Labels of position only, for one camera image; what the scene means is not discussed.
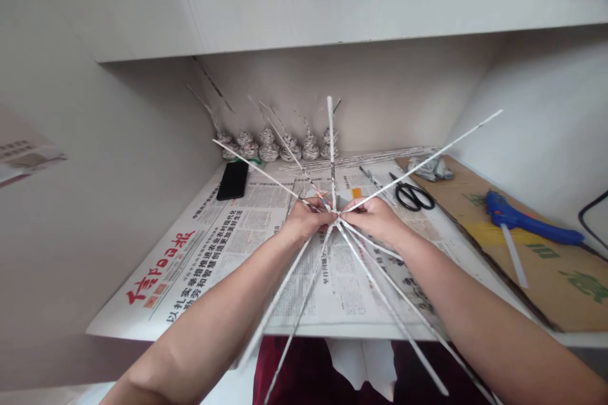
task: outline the newspaper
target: newspaper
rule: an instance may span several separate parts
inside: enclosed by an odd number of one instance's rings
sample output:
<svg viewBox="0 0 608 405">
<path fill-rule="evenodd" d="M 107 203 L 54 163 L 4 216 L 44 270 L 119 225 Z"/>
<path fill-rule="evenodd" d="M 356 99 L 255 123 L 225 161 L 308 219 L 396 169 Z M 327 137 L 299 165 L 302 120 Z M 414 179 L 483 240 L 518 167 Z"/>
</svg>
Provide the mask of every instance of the newspaper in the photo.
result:
<svg viewBox="0 0 608 405">
<path fill-rule="evenodd" d="M 156 340 L 192 303 L 235 270 L 284 223 L 290 195 L 250 174 L 244 198 L 216 200 L 216 173 L 87 328 L 88 334 Z M 293 178 L 281 182 L 293 186 Z"/>
<path fill-rule="evenodd" d="M 382 173 L 376 177 L 383 184 L 388 183 L 384 178 L 384 174 L 388 176 L 388 172 L 384 172 L 387 166 L 392 169 L 395 165 L 378 164 L 374 168 Z M 222 168 L 108 301 L 89 325 L 87 333 L 156 340 L 197 298 L 228 276 L 280 229 L 295 201 L 293 195 L 266 177 L 250 173 L 244 198 L 217 201 L 221 171 Z M 277 179 L 296 194 L 315 194 L 303 178 L 284 176 Z M 314 180 L 315 186 L 329 197 L 329 177 L 316 175 Z M 376 190 L 356 168 L 338 170 L 336 183 L 340 207 L 354 197 L 367 196 Z M 384 197 L 390 202 L 393 193 L 389 191 Z M 434 242 L 469 274 L 490 289 L 499 288 L 496 279 L 483 266 L 475 266 L 478 261 L 471 262 L 470 246 L 441 210 L 409 212 L 396 208 L 396 212 L 406 224 Z M 289 332 L 318 261 L 320 273 L 300 321 L 302 333 L 379 338 L 379 333 L 387 333 L 381 328 L 395 325 L 342 235 L 335 230 L 331 236 L 329 248 L 322 257 L 319 254 L 324 235 L 313 237 L 273 312 L 267 333 Z M 441 331 L 432 304 L 403 261 L 365 246 L 414 305 Z M 359 248 L 357 250 L 398 314 L 409 327 L 414 327 L 412 333 L 419 339 L 431 339 L 420 319 L 390 287 L 370 257 Z M 343 329 L 336 330 L 336 325 Z M 399 331 L 389 332 L 394 337 L 402 335 Z"/>
</svg>

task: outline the cardboard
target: cardboard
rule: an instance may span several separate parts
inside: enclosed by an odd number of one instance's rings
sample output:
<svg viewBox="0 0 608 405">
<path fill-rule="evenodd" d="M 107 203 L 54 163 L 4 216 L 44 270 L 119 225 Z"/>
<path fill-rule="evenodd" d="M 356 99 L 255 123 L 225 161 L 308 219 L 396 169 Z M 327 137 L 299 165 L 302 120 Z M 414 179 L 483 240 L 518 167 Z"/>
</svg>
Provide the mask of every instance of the cardboard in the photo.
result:
<svg viewBox="0 0 608 405">
<path fill-rule="evenodd" d="M 529 207 L 491 185 L 455 159 L 444 156 L 451 180 L 428 182 L 413 175 L 498 274 L 551 329 L 561 332 L 608 331 L 608 262 L 584 248 L 556 244 L 524 231 L 511 230 L 529 288 L 520 288 L 502 231 L 490 221 L 485 195 L 495 190 L 511 206 L 551 223 Z M 397 163 L 407 169 L 408 158 Z"/>
</svg>

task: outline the black smartphone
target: black smartphone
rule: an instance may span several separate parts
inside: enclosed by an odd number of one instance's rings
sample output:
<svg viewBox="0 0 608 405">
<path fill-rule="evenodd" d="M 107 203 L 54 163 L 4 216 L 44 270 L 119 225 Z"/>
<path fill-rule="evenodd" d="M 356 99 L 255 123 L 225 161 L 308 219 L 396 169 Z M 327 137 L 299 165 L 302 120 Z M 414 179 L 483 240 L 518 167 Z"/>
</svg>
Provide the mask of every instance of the black smartphone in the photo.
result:
<svg viewBox="0 0 608 405">
<path fill-rule="evenodd" d="M 248 168 L 249 165 L 244 161 L 233 161 L 226 164 L 220 189 L 217 192 L 218 201 L 240 198 L 245 195 Z"/>
</svg>

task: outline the orange square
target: orange square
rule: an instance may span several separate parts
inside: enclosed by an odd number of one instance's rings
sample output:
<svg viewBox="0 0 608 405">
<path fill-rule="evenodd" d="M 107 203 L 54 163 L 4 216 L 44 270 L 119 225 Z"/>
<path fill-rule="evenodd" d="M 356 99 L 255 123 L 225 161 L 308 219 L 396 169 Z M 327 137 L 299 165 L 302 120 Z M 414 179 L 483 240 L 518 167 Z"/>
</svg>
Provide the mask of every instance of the orange square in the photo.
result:
<svg viewBox="0 0 608 405">
<path fill-rule="evenodd" d="M 167 288 L 167 285 L 165 283 L 161 283 L 159 286 L 156 287 L 156 290 L 154 291 L 154 294 L 163 294 L 163 291 Z"/>
<path fill-rule="evenodd" d="M 146 302 L 146 305 L 144 305 L 144 308 L 152 308 L 154 307 L 154 304 L 156 303 L 156 301 L 158 300 L 158 298 L 156 296 L 152 296 L 148 299 L 148 301 Z"/>
</svg>

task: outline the hand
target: hand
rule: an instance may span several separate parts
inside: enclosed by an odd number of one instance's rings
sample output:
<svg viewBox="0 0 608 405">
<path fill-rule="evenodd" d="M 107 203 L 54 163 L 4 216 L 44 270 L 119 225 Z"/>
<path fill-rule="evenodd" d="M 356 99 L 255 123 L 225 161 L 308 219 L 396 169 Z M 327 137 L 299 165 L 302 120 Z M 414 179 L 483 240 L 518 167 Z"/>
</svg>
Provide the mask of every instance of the hand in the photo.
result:
<svg viewBox="0 0 608 405">
<path fill-rule="evenodd" d="M 303 202 L 296 201 L 287 217 L 287 221 L 279 231 L 279 233 L 287 236 L 290 241 L 306 241 L 317 231 L 327 231 L 328 226 L 338 219 L 338 214 L 327 212 L 321 198 L 310 197 L 306 198 L 306 201 L 316 207 L 320 213 L 313 212 Z"/>
<path fill-rule="evenodd" d="M 356 198 L 348 203 L 341 214 L 345 222 L 361 228 L 381 242 L 392 246 L 404 235 L 415 235 L 389 205 L 378 197 L 370 199 L 354 211 L 346 212 L 364 199 L 364 197 Z"/>
</svg>

